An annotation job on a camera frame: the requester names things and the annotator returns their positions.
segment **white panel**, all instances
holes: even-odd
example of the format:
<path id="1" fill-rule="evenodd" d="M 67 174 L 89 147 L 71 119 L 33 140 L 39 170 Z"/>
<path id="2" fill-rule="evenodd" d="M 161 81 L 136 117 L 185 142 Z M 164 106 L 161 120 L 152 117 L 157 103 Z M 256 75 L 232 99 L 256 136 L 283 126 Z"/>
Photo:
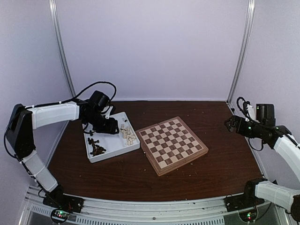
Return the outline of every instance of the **white panel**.
<path id="1" fill-rule="evenodd" d="M 272 103 L 278 125 L 285 125 L 300 140 L 300 2 L 257 1 L 251 39 L 234 95 L 251 104 Z M 260 141 L 252 141 L 260 148 Z M 287 163 L 265 146 L 259 155 L 268 178 L 279 185 L 300 189 Z"/>
<path id="2" fill-rule="evenodd" d="M 61 69 L 49 2 L 0 1 L 0 134 L 15 104 L 41 104 L 70 98 Z M 37 152 L 46 162 L 63 124 L 34 132 Z M 32 179 L 0 142 L 0 224 L 15 225 Z"/>
<path id="3" fill-rule="evenodd" d="M 225 100 L 247 8 L 245 0 L 57 0 L 75 91 L 105 80 L 116 99 Z"/>

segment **circuit board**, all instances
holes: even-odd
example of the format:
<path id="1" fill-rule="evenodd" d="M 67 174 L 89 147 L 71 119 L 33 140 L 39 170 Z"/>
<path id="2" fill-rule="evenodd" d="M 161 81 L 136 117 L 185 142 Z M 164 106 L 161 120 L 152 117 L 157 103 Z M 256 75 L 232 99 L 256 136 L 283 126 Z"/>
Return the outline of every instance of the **circuit board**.
<path id="1" fill-rule="evenodd" d="M 175 117 L 138 130 L 141 147 L 158 176 L 177 169 L 208 152 L 205 144 Z"/>

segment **dark brown tabletop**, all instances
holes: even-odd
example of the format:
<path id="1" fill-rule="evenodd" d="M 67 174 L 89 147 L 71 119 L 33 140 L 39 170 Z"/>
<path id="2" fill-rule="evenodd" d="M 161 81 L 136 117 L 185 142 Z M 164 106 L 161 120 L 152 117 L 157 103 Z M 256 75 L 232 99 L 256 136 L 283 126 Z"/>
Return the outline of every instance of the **dark brown tabletop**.
<path id="1" fill-rule="evenodd" d="M 225 102 L 114 102 L 135 130 L 180 116 L 209 148 L 206 155 L 158 177 L 142 149 L 90 163 L 80 121 L 69 122 L 49 170 L 65 193 L 119 201 L 175 201 L 243 192 L 261 173 L 241 135 L 230 133 Z"/>

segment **chessboard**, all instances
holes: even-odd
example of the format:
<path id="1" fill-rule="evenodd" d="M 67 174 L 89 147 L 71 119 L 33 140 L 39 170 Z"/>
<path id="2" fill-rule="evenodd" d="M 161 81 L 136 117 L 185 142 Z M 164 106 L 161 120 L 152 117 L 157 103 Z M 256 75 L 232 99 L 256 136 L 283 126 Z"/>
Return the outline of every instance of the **chessboard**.
<path id="1" fill-rule="evenodd" d="M 141 147 L 158 176 L 208 152 L 205 144 L 180 117 L 138 130 Z"/>

